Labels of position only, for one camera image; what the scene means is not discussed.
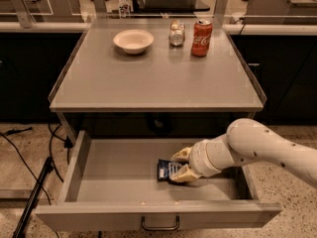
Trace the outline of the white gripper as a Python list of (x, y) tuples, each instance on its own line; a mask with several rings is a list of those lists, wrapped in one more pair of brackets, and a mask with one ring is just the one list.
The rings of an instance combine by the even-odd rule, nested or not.
[(189, 162), (169, 176), (174, 182), (190, 182), (200, 177), (210, 178), (233, 165), (233, 158), (225, 136), (197, 142), (191, 149), (186, 147), (171, 158), (173, 162)]

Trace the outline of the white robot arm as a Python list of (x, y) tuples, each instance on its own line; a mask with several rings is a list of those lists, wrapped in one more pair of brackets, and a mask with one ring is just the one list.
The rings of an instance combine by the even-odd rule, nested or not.
[(288, 141), (248, 118), (235, 120), (224, 135), (184, 148), (171, 160), (185, 162), (170, 176), (174, 182), (211, 178), (226, 168), (266, 161), (317, 187), (317, 150)]

